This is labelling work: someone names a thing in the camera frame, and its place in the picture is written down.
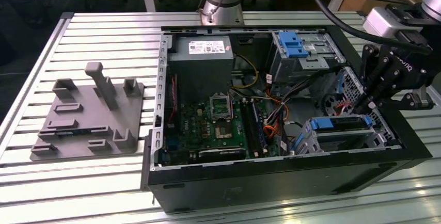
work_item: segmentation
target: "yellow wire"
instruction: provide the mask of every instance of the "yellow wire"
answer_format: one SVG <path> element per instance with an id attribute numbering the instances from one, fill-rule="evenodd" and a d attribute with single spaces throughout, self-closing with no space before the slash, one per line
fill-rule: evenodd
<path id="1" fill-rule="evenodd" d="M 245 57 L 243 55 L 237 54 L 237 56 L 241 57 L 241 58 L 242 58 L 242 59 L 243 59 L 250 65 L 251 65 L 251 67 L 253 67 L 253 69 L 254 69 L 254 72 L 255 72 L 255 78 L 254 78 L 253 83 L 250 83 L 250 84 L 247 84 L 247 85 L 245 85 L 245 86 L 233 86 L 233 87 L 231 87 L 233 89 L 245 89 L 245 88 L 249 88 L 250 86 L 253 86 L 253 85 L 257 83 L 259 72 L 257 71 L 257 68 L 255 68 L 255 66 L 253 65 L 253 63 L 250 62 L 250 60 L 246 59 L 246 57 Z"/>

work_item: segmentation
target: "power supply label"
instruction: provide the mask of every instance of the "power supply label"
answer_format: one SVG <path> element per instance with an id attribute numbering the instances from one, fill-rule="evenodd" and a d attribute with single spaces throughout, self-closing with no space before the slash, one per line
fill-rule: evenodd
<path id="1" fill-rule="evenodd" d="M 194 41 L 189 43 L 189 53 L 195 54 L 219 54 L 226 52 L 223 41 Z"/>

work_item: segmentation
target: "red wire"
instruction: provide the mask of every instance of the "red wire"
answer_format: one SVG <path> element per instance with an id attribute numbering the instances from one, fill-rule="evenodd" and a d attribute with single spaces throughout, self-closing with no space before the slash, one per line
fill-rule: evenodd
<path id="1" fill-rule="evenodd" d="M 175 96 L 174 96 L 174 77 L 171 77 L 171 98 L 172 98 L 172 110 L 171 110 L 171 115 L 170 115 L 170 118 L 168 118 L 168 121 L 167 123 L 171 123 L 171 119 L 172 119 L 172 115 L 174 115 L 174 107 L 175 107 Z"/>

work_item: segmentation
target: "ram slot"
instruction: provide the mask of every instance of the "ram slot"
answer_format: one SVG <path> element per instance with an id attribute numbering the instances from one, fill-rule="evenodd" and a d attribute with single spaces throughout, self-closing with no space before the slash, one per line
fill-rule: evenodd
<path id="1" fill-rule="evenodd" d="M 262 146 L 258 130 L 258 125 L 261 124 L 258 119 L 255 119 L 253 103 L 241 103 L 241 113 L 243 129 L 247 138 L 249 155 L 251 158 L 257 158 L 262 156 Z"/>

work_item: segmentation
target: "gray plastic stand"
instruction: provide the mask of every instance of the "gray plastic stand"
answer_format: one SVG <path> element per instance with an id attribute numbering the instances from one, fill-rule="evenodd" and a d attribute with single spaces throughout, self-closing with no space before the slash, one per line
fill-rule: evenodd
<path id="1" fill-rule="evenodd" d="M 55 82 L 56 98 L 31 149 L 34 161 L 136 151 L 144 86 L 134 78 L 114 85 L 99 62 L 90 62 L 84 71 L 96 86 L 76 86 L 70 78 Z"/>

